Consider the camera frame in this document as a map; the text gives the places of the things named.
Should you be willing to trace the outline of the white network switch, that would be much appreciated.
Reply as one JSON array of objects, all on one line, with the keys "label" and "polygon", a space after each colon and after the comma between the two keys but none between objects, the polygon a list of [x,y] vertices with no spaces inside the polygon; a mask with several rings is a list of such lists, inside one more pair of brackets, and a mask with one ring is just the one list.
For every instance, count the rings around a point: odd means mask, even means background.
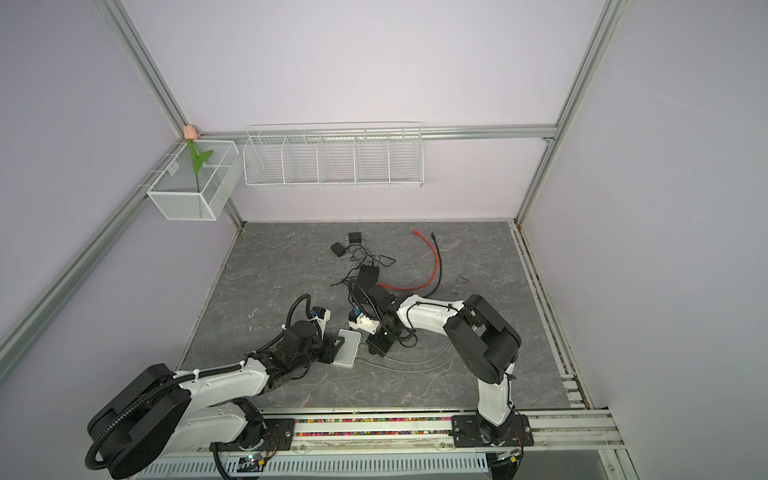
[{"label": "white network switch", "polygon": [[362,335],[358,331],[340,329],[338,337],[342,343],[332,364],[337,367],[352,369],[355,365]]}]

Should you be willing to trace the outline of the black ribbed network switch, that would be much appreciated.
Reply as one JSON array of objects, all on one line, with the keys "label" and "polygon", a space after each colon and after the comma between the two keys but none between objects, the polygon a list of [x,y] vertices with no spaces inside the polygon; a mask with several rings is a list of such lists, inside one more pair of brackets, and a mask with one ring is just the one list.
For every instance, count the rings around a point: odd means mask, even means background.
[{"label": "black ribbed network switch", "polygon": [[379,267],[362,265],[358,271],[356,283],[362,290],[368,291],[378,283],[379,274]]}]

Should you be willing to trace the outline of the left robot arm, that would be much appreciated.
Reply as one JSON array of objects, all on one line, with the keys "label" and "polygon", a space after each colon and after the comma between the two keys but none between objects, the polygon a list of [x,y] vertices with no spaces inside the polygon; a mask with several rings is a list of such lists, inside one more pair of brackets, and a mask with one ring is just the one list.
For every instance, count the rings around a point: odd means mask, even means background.
[{"label": "left robot arm", "polygon": [[229,365],[172,371],[166,364],[147,367],[92,417],[92,443],[84,464],[127,479],[161,456],[207,445],[223,478],[221,453],[259,451],[264,465],[290,443],[289,431],[268,422],[253,398],[303,378],[316,363],[331,364],[346,341],[325,326],[328,310],[314,307],[308,294],[288,310],[280,332],[265,345]]}]

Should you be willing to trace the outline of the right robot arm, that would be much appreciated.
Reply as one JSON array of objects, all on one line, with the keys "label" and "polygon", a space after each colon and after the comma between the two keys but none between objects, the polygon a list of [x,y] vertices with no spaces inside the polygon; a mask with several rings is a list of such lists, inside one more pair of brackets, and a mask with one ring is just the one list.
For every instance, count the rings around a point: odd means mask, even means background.
[{"label": "right robot arm", "polygon": [[445,335],[476,377],[476,413],[451,419],[456,446],[524,449],[534,444],[529,420],[515,408],[511,394],[521,336],[482,296],[439,301],[416,294],[397,296],[381,285],[366,288],[354,280],[347,286],[349,326],[368,333],[371,355],[384,358],[396,343],[413,348],[418,332],[425,330]]}]

